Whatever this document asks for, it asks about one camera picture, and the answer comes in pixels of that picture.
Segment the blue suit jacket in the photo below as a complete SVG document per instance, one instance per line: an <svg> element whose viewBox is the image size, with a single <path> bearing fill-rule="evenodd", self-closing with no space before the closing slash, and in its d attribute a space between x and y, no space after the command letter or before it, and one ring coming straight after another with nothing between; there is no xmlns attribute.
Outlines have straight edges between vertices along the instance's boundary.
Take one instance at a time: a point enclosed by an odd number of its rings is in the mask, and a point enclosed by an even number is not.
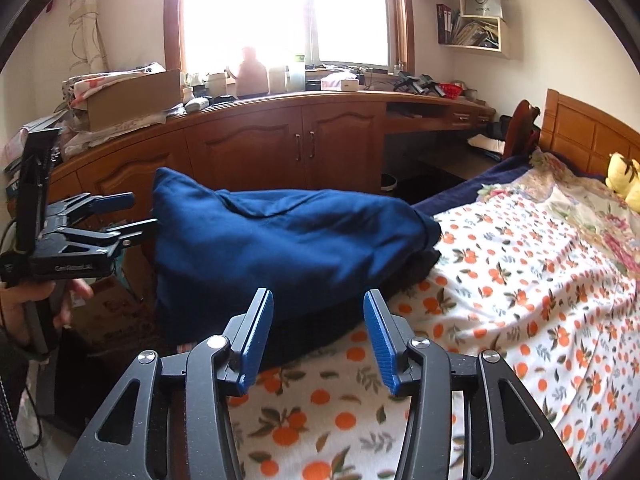
<svg viewBox="0 0 640 480"><path fill-rule="evenodd" d="M278 321L359 299L435 248L435 219L397 198L337 190L214 191L156 170L156 316L170 344L219 332L257 289Z"/></svg>

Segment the dark folded clothes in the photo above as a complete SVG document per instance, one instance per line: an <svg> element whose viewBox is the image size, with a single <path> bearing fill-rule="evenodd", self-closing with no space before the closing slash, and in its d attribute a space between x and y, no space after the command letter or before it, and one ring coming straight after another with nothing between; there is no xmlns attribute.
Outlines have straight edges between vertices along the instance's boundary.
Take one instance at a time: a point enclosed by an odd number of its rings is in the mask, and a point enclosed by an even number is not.
<svg viewBox="0 0 640 480"><path fill-rule="evenodd" d="M375 285L385 300L427 278L440 258L437 249L411 255L387 280ZM280 367L333 344L363 320L363 294L298 318L273 321L260 371Z"/></svg>

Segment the cardboard box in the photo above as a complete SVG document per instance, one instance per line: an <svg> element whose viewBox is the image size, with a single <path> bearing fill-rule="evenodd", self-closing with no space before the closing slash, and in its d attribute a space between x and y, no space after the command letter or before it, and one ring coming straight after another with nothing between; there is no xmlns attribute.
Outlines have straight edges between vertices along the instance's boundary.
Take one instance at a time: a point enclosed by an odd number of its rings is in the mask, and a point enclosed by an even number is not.
<svg viewBox="0 0 640 480"><path fill-rule="evenodd" d="M130 119L164 112L181 101L178 70L119 81L88 97L88 130L101 131Z"/></svg>

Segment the orange floral bed sheet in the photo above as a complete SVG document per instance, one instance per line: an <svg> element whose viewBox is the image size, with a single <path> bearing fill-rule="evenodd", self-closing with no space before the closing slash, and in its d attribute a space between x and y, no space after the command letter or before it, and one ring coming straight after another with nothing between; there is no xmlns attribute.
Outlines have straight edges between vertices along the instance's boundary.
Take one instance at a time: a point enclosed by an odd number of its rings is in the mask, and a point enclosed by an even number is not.
<svg viewBox="0 0 640 480"><path fill-rule="evenodd" d="M499 193L440 214L442 255L390 300L457 353L498 352L584 479L600 477L639 419L639 278L540 205ZM230 405L250 479L389 479L409 404L390 395L363 327L263 372Z"/></svg>

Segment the pink floral quilt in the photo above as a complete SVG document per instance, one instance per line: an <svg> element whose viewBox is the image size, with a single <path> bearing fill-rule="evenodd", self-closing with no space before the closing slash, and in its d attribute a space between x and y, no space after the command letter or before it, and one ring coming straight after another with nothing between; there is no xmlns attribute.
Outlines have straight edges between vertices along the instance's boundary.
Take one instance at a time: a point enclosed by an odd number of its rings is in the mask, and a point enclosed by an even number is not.
<svg viewBox="0 0 640 480"><path fill-rule="evenodd" d="M541 150L530 169L507 184L485 184L481 202L499 193L526 198L568 223L597 247L627 278L639 277L639 214L600 181L578 177L555 155Z"/></svg>

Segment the wooden desk cabinet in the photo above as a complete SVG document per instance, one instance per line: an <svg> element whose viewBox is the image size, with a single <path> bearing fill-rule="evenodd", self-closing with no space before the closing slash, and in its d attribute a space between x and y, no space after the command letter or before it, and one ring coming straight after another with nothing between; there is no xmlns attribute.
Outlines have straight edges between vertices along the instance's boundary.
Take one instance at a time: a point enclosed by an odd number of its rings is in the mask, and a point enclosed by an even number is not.
<svg viewBox="0 0 640 480"><path fill-rule="evenodd" d="M381 189L386 136L464 131L495 116L465 99L383 91L300 92L236 101L125 134L53 170L52 202L81 192L131 192L128 210L96 224L148 216L157 168L229 191Z"/></svg>

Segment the window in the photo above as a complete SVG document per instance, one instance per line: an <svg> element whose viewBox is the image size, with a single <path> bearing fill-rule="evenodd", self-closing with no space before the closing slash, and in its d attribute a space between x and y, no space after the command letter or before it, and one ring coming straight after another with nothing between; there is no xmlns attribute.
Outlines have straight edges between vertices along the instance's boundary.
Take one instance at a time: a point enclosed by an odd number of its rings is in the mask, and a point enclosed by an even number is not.
<svg viewBox="0 0 640 480"><path fill-rule="evenodd" d="M235 70L246 51L267 67L413 70L412 0L164 0L164 47L189 74Z"/></svg>

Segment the wooden chair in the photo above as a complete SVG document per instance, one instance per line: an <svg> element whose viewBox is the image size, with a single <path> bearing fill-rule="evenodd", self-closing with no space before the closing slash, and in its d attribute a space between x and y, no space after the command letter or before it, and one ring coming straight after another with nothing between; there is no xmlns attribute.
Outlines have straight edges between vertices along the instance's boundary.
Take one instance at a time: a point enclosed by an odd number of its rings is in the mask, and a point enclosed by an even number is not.
<svg viewBox="0 0 640 480"><path fill-rule="evenodd" d="M527 100L518 103L506 128L502 159L529 155L537 146L540 131L535 125L540 109Z"/></svg>

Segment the yellow plush toy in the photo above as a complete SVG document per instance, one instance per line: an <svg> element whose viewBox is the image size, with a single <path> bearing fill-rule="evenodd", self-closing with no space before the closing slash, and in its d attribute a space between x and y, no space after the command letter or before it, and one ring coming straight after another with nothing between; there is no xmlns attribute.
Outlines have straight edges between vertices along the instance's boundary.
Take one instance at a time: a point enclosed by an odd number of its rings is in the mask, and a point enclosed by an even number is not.
<svg viewBox="0 0 640 480"><path fill-rule="evenodd" d="M634 212L640 212L639 163L620 153L611 155L605 185Z"/></svg>

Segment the wooden headboard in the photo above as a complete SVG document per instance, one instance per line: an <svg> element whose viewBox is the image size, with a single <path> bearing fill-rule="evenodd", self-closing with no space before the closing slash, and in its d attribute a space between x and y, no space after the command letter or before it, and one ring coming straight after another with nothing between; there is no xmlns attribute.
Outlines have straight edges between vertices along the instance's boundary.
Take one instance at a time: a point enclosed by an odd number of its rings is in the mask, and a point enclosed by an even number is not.
<svg viewBox="0 0 640 480"><path fill-rule="evenodd" d="M613 153L639 160L639 133L597 107L549 89L539 147L582 172L605 176Z"/></svg>

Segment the red basket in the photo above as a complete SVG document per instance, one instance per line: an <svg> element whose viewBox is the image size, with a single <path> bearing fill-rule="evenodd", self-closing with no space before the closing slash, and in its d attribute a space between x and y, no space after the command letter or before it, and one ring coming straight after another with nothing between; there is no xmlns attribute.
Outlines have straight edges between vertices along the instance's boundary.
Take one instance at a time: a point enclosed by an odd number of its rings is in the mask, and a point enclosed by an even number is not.
<svg viewBox="0 0 640 480"><path fill-rule="evenodd" d="M442 97L450 100L456 100L463 92L461 86L458 84L450 84L450 82L441 82L439 88L442 90Z"/></svg>

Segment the white wall shelf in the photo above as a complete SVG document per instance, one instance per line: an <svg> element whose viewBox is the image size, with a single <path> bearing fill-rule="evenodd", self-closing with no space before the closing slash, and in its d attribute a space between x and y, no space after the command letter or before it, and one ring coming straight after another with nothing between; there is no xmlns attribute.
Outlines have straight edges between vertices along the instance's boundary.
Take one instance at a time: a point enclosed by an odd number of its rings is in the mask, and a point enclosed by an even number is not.
<svg viewBox="0 0 640 480"><path fill-rule="evenodd" d="M438 43L456 50L508 58L508 0L449 0L436 6Z"/></svg>

